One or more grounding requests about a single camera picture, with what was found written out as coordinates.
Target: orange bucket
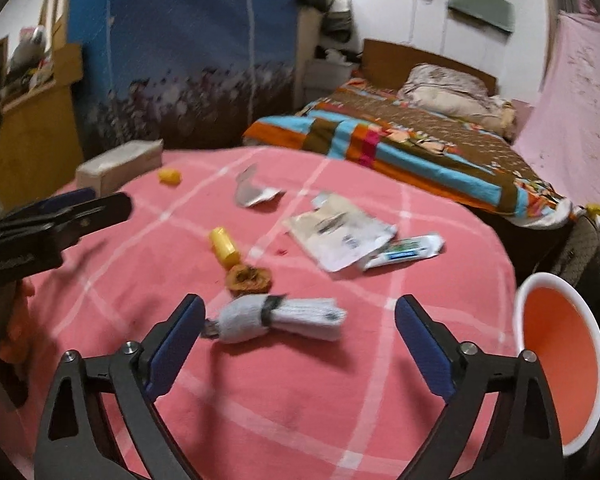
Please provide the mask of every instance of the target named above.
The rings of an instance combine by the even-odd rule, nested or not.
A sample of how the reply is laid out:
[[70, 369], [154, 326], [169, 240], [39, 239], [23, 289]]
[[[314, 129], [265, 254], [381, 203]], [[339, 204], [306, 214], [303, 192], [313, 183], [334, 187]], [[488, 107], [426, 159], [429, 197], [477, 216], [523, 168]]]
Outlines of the orange bucket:
[[600, 328], [576, 290], [547, 272], [520, 286], [513, 321], [518, 352], [529, 349], [540, 359], [569, 456], [600, 421]]

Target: metal screw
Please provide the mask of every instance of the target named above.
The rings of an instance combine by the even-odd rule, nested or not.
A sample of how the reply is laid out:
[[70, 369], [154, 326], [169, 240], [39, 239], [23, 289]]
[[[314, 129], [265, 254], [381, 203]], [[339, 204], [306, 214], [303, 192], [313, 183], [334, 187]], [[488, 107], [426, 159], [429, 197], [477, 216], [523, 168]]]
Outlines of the metal screw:
[[127, 355], [135, 354], [139, 348], [140, 345], [135, 341], [127, 341], [122, 345], [122, 351]]
[[535, 363], [536, 361], [538, 361], [538, 356], [536, 355], [535, 352], [532, 352], [531, 350], [523, 350], [522, 351], [522, 358], [527, 363]]
[[62, 361], [65, 363], [70, 363], [71, 361], [75, 361], [78, 355], [78, 352], [75, 350], [67, 350], [62, 356]]
[[476, 355], [478, 353], [478, 347], [475, 345], [475, 343], [466, 341], [460, 345], [460, 351], [464, 355]]

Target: wooden headboard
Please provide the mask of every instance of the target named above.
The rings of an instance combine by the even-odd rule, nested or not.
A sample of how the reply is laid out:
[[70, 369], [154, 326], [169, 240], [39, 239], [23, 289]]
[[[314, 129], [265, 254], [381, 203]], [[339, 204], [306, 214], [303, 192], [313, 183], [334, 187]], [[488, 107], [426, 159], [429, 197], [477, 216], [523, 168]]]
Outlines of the wooden headboard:
[[411, 69], [419, 63], [444, 66], [476, 76], [484, 82], [489, 95], [496, 93], [498, 80], [477, 68], [411, 46], [365, 40], [362, 73], [372, 85], [378, 88], [399, 90], [407, 81]]

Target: white wall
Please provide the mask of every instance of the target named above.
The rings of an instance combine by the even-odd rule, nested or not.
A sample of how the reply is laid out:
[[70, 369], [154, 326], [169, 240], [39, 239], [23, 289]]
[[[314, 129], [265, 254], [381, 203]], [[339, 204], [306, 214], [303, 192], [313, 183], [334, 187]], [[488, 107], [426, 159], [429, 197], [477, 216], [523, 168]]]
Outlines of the white wall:
[[353, 0], [358, 33], [350, 46], [360, 48], [364, 38], [411, 43], [496, 76], [501, 94], [508, 98], [534, 101], [544, 71], [546, 3], [507, 1], [515, 14], [511, 35], [448, 18], [447, 0]]
[[0, 11], [0, 40], [9, 37], [9, 56], [20, 41], [20, 29], [38, 24], [42, 0], [9, 0]]

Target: round table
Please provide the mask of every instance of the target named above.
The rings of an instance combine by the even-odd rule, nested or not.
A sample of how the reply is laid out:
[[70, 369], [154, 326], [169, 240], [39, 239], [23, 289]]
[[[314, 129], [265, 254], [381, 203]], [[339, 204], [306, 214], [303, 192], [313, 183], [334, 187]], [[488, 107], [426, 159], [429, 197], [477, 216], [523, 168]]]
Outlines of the round table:
[[[279, 203], [235, 205], [235, 177], [251, 164], [256, 183], [286, 190]], [[60, 269], [34, 279], [38, 337], [20, 410], [30, 446], [63, 351], [96, 356], [141, 340], [187, 293], [205, 300], [209, 317], [231, 300], [207, 238], [217, 226], [249, 263], [272, 270], [272, 293], [336, 298], [348, 315], [337, 343], [285, 333], [236, 346], [196, 342], [156, 406], [205, 479], [395, 479], [443, 407], [395, 329], [403, 294], [459, 340], [514, 353], [513, 268], [491, 228], [464, 207], [350, 162], [278, 148], [166, 152], [164, 165], [182, 172], [179, 186], [161, 185], [155, 172], [127, 184], [132, 217], [85, 237]], [[399, 237], [440, 233], [445, 253], [365, 274], [321, 271], [283, 220], [310, 210], [322, 190], [396, 224]], [[107, 407], [128, 464], [143, 473], [111, 399]], [[475, 456], [489, 416], [459, 467]]]

